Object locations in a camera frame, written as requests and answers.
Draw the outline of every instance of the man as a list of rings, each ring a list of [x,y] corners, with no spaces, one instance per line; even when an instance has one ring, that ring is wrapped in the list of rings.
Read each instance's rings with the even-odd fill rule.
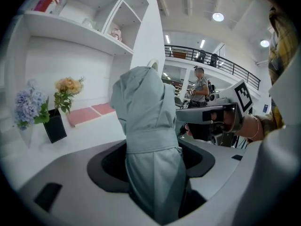
[[[190,90],[190,102],[188,108],[206,106],[205,97],[209,95],[208,81],[204,76],[203,68],[194,70],[195,76],[198,78],[194,85],[194,90]]]
[[[272,4],[269,13],[269,20],[275,32],[272,35],[269,47],[269,74],[272,85],[276,82],[282,72],[289,65],[299,46],[297,31],[274,0],[268,0]],[[216,119],[216,114],[212,114],[212,120]],[[231,112],[224,114],[224,123],[231,126],[234,122],[234,115]],[[248,143],[263,140],[271,131],[283,126],[282,117],[277,106],[272,101],[272,111],[265,116],[246,115],[244,124],[238,136],[246,137]]]

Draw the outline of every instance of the balcony railing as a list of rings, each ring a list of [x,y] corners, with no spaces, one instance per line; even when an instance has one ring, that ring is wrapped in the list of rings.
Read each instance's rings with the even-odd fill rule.
[[[220,57],[217,54],[212,54],[195,48],[165,45],[165,56],[187,59],[213,66],[240,79],[243,79],[255,89],[259,89],[260,79],[243,67],[240,67],[236,63]]]

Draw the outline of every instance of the recessed light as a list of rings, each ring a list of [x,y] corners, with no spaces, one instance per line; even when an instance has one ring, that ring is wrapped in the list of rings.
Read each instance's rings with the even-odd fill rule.
[[[202,48],[204,46],[205,41],[206,40],[202,40],[200,48]]]
[[[262,40],[262,41],[260,42],[260,45],[266,48],[266,47],[269,46],[269,41],[267,41],[267,40]]]
[[[213,13],[212,18],[217,22],[221,22],[224,20],[224,15],[221,13]]]
[[[169,36],[168,36],[168,35],[165,35],[165,38],[166,38],[167,43],[170,43],[170,41],[169,41]]]

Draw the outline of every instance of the plaid shirt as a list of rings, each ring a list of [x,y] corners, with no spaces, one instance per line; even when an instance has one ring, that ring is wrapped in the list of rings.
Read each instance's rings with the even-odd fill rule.
[[[297,30],[285,14],[272,8],[269,13],[269,20],[275,30],[269,46],[269,75],[273,85],[293,58],[299,46],[299,39]],[[273,100],[270,114],[256,117],[262,124],[265,136],[284,125]]]

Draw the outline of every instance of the blue hydrangea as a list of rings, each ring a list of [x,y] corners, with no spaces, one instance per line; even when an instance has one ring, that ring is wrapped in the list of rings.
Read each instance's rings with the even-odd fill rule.
[[[34,124],[34,118],[39,115],[46,99],[40,90],[34,88],[26,88],[18,92],[15,100],[15,121],[21,130]]]

